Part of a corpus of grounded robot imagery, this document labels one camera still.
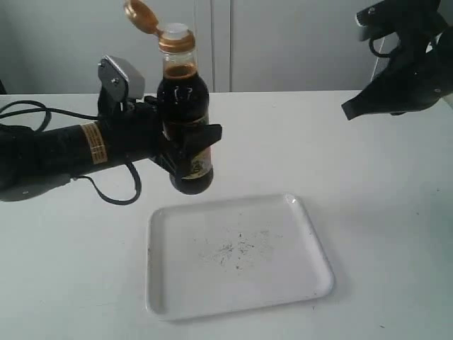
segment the plastic tray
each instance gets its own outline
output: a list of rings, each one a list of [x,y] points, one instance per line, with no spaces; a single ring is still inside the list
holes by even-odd
[[[267,195],[157,210],[147,308],[177,320],[310,300],[333,273],[297,197]]]

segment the white table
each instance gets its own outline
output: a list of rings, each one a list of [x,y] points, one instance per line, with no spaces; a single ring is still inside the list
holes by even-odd
[[[137,203],[104,203],[88,181],[0,203],[2,339],[451,339],[453,111],[348,122],[356,91],[212,94],[214,182],[184,196],[137,162]],[[96,114],[95,95],[33,98]],[[34,121],[40,114],[10,119]],[[54,115],[51,128],[78,123]],[[94,175],[128,198],[125,167]],[[336,275],[327,297],[190,322],[145,310],[145,232],[160,207],[261,193],[301,196]]]

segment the yellow label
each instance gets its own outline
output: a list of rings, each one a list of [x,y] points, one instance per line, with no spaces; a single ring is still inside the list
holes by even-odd
[[[104,140],[102,138],[99,127],[96,123],[89,123],[80,125],[84,131],[88,145],[90,146],[91,157],[93,164],[100,164],[107,162],[107,152],[105,150]]]
[[[198,179],[211,171],[211,149],[207,148],[193,157],[190,165],[190,175],[183,179]]]

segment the brown liquid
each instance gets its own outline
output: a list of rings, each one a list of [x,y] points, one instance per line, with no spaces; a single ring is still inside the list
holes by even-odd
[[[175,142],[182,141],[185,125],[208,124],[209,92],[197,73],[194,64],[172,66],[164,71],[157,90],[159,108],[163,113],[166,136]],[[171,176],[171,183],[182,193],[197,194],[206,190],[214,176],[210,153],[192,163],[192,172],[185,178]]]

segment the bottle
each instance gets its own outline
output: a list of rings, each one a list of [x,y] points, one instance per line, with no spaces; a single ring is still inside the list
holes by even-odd
[[[210,95],[197,71],[193,33],[182,23],[169,23],[160,29],[159,49],[163,54],[164,76],[157,90],[157,101],[165,136],[180,142],[184,127],[209,124]],[[193,158],[189,175],[183,178],[171,175],[170,180],[180,192],[195,195],[205,191],[213,177],[210,149],[207,148]]]

